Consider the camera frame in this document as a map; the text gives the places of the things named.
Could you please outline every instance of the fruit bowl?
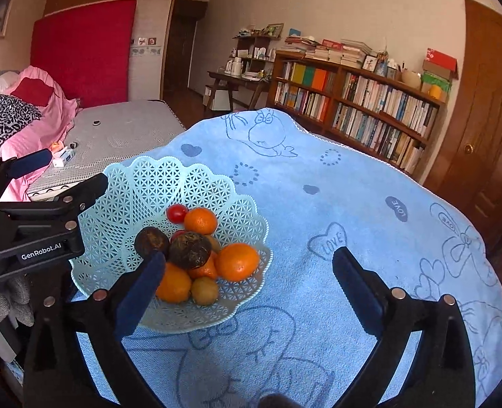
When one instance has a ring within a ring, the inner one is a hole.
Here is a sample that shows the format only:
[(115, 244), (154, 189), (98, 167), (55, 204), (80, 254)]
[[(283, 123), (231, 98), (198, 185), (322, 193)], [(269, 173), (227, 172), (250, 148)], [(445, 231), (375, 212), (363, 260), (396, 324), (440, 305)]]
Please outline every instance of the fruit bowl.
[(106, 193), (79, 216), (86, 251), (70, 261), (73, 282), (85, 296), (109, 289), (120, 275), (138, 267), (141, 258), (134, 239), (141, 229), (157, 227), (168, 237), (181, 229), (166, 218), (166, 208), (177, 203), (214, 212), (219, 224), (213, 236), (221, 246), (248, 243), (257, 250), (260, 263), (242, 282), (219, 280), (219, 299), (208, 307), (192, 300), (167, 304), (154, 297), (140, 324), (165, 334), (211, 327), (232, 317), (261, 290), (272, 262), (265, 246), (268, 222), (258, 215), (253, 198), (236, 193), (230, 178), (212, 174), (203, 164), (185, 167), (172, 156), (140, 156), (128, 167), (115, 163), (103, 172), (109, 179)]

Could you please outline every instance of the blue tablecloth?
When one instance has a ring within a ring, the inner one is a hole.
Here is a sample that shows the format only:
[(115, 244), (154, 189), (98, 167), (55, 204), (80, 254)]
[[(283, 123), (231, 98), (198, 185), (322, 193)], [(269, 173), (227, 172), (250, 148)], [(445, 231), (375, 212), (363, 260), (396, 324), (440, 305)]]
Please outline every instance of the blue tablecloth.
[[(268, 220), (274, 254), (262, 291), (229, 321), (185, 335), (138, 328), (124, 339), (166, 406), (247, 407), (271, 392), (331, 406), (375, 345), (332, 274), (332, 253), (343, 245), (389, 287), (456, 297), (478, 404), (502, 378), (502, 287), (484, 243), (458, 210), (406, 175), (271, 109), (201, 121), (148, 155), (229, 175)], [(412, 335), (386, 398), (399, 391), (418, 339)], [(114, 400), (86, 336), (81, 346), (100, 393)]]

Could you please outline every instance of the red box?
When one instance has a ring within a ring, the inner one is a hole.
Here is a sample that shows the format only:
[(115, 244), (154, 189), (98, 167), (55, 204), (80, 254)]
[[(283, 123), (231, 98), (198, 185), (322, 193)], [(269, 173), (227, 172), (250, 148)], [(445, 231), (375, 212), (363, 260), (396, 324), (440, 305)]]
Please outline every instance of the red box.
[(445, 69), (450, 70), (453, 73), (453, 77), (458, 79), (458, 66), (456, 58), (442, 54), (441, 52), (434, 49), (427, 49), (427, 61), (441, 66)]
[(334, 49), (334, 50), (343, 50), (343, 44), (337, 43), (335, 41), (331, 41), (329, 39), (323, 40), (323, 46)]

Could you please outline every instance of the doorway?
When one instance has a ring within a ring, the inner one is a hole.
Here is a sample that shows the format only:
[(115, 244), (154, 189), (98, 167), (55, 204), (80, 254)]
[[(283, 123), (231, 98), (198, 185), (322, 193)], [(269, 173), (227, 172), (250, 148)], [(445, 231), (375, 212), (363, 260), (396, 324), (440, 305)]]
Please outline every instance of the doorway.
[(196, 24), (206, 9), (206, 1), (174, 1), (166, 47), (164, 97), (188, 87)]
[(424, 186), (473, 223), (490, 253), (502, 236), (502, 16), (466, 0), (453, 116)]

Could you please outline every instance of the dark round fruit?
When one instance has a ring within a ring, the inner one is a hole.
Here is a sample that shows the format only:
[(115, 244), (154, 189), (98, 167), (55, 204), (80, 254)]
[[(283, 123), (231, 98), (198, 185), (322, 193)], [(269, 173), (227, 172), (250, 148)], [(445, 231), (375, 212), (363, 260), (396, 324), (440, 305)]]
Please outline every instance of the dark round fruit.
[(166, 210), (168, 221), (173, 224), (182, 224), (185, 220), (185, 215), (188, 213), (188, 208), (183, 204), (170, 205)]
[(153, 250), (168, 254), (170, 240), (156, 227), (145, 227), (134, 240), (134, 248), (143, 259), (148, 257)]
[(191, 270), (204, 265), (210, 254), (211, 242), (205, 236), (185, 232), (172, 241), (168, 260), (179, 268)]
[(186, 230), (177, 230), (173, 235), (171, 235), (170, 242), (173, 242), (176, 237), (186, 232)]

